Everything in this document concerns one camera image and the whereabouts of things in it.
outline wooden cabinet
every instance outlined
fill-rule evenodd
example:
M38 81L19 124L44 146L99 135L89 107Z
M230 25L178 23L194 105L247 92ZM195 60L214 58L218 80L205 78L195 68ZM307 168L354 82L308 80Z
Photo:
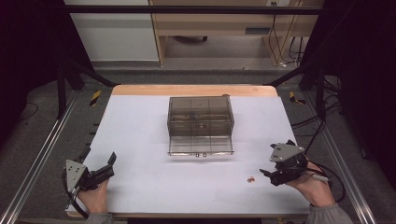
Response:
M149 0L149 3L152 6L267 6L267 0ZM322 4L323 0L290 0L288 7L318 7ZM168 36L259 35L262 36L273 64L277 65L282 62L281 55L288 48L290 37L310 36L317 17L305 15L152 14L161 64L163 64Z

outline gray floor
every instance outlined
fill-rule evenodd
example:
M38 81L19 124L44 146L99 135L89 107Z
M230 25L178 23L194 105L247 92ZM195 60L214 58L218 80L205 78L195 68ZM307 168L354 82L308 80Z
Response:
M137 66L134 71L101 68L98 69L98 73L123 84L242 83L260 85L286 74L291 69L290 66L287 68L273 67L268 55L257 49L263 49L259 38L209 37L207 42L201 42L178 37L171 40L163 67ZM81 220L69 217L64 211L67 201L61 181L64 161L74 159L94 138L96 124L100 122L111 93L110 88L98 84L89 77L84 77L84 79L87 85L83 91L68 91L68 93L71 92L71 97L77 95L76 104L20 211L20 223L63 223L61 220L75 223ZM277 88L290 123L314 116L309 104L300 105L290 101L290 91L296 94L297 99L309 100L314 96L311 91L299 91L296 85L298 80L299 77L296 77ZM102 94L96 106L89 106L92 95L97 90L101 90ZM16 125L12 136L0 150L1 213L6 211L8 205L11 204L56 122L56 97L56 83L54 82L32 91L29 94L28 102L36 104L37 111L35 112L35 105L28 104L26 106L21 117L33 116L21 120ZM329 98L328 101L327 105L331 105L336 103L336 98ZM298 145L306 147L317 127L318 123L313 122L294 130ZM342 154L358 188L374 214L376 223L396 223L396 214L393 212L396 207L395 190L382 175L375 161L361 157L360 145L346 118L338 113L338 109L327 116L326 128L325 131L330 133L331 139ZM315 139L308 156L313 161L323 163L336 170L337 166L331 156L332 148L329 147L325 131ZM340 195L340 188L336 182L333 192L336 198ZM364 223L361 222L357 215L357 207L349 197L346 196L340 205L354 222ZM302 222L300 218L293 217L284 218L284 220ZM262 222L277 223L278 220L277 218L267 218Z

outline sleeve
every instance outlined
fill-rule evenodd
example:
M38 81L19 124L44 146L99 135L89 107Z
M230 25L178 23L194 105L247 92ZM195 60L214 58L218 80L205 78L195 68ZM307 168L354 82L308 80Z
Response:
M340 207L338 203L315 207L310 205L310 213L305 224L353 224L349 215Z
M88 216L84 224L112 224L113 217L109 213L94 213Z

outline small object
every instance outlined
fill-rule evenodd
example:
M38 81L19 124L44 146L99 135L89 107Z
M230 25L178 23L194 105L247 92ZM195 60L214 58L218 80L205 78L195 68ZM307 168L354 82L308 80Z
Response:
M249 177L248 179L247 179L247 182L248 183L251 183L251 182L254 182L256 179L253 177L253 176L251 176L251 177Z

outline metal bar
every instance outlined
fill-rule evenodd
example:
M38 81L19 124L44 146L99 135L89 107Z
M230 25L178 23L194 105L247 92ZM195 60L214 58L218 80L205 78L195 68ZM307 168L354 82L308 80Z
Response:
M334 14L340 9L323 7L210 7L210 6L43 6L46 10L68 13L158 13L158 14Z
M312 95L307 94L304 91L304 96L312 112L315 114L316 110L313 105L314 99ZM361 189L356 183L355 178L353 177L352 173L350 173L350 170L347 167L347 163L344 161L343 157L341 156L340 150L338 149L337 145L334 143L334 140L332 139L332 134L330 133L329 129L326 126L323 129L323 136L325 138L324 139L325 143L328 145L328 149L329 149L328 151L330 156L332 157L332 161L334 162L335 167L339 171L340 176L344 181L347 195L349 196L350 201L355 207L356 214L361 220L361 223L375 224L376 221L373 216L373 213L369 205L367 204L366 200L364 199L364 196L361 193Z
M26 199L28 198L30 192L32 191L35 182L37 181L47 161L47 158L49 157L67 119L69 118L69 115L73 109L77 97L78 97L78 93L72 91L72 94L69 98L68 107L64 111L64 115L60 119L57 119L55 124L53 125L52 130L49 133L49 136L47 137L43 147L40 149L39 153L37 154L37 157L35 158L35 161L33 162L32 166L30 167L28 174L23 179L20 188L18 189L17 193L15 194L14 198L12 199L6 211L1 216L0 223L13 224L17 220L17 217L24 203L26 202Z

